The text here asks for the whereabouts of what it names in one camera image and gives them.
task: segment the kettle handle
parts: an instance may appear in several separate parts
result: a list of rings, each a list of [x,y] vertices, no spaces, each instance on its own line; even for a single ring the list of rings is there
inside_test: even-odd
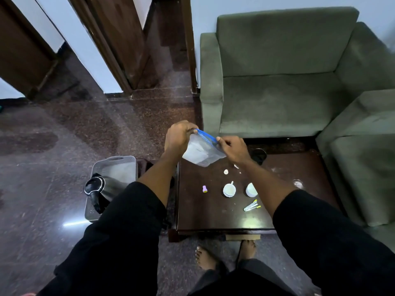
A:
[[[110,202],[101,195],[99,191],[92,191],[90,194],[92,206],[97,213],[101,214],[104,209],[110,204]]]

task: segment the floor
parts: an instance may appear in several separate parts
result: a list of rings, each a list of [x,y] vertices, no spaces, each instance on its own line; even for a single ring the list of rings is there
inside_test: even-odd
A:
[[[190,93],[182,20],[176,2],[155,4],[143,77],[131,97],[101,90],[66,51],[32,102],[5,104],[0,114],[0,295],[38,292],[82,237],[82,186],[92,165],[112,155],[158,159],[167,128],[182,119],[201,124],[199,98]],[[159,242],[158,295],[185,295],[202,274],[198,244],[232,268],[237,242],[196,237]],[[298,295],[316,288],[288,256],[277,235],[262,236],[257,257]]]

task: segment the sofa backrest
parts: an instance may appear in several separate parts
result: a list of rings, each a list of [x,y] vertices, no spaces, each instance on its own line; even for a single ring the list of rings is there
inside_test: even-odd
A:
[[[223,75],[334,71],[358,15],[359,11],[353,7],[221,15],[216,34]]]

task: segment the brown door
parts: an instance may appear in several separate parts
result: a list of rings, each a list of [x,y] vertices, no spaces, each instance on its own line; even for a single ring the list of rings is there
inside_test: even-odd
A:
[[[136,89],[148,51],[133,0],[70,1],[122,89],[127,88],[121,78]]]
[[[14,10],[0,0],[0,77],[27,95],[41,86],[55,62]]]

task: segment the bare foot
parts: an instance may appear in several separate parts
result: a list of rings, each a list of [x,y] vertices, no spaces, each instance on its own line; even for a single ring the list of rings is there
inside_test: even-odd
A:
[[[196,262],[203,270],[215,270],[217,260],[201,246],[196,248]]]
[[[240,244],[239,259],[237,263],[241,260],[252,259],[256,252],[256,245],[254,240],[243,240]]]

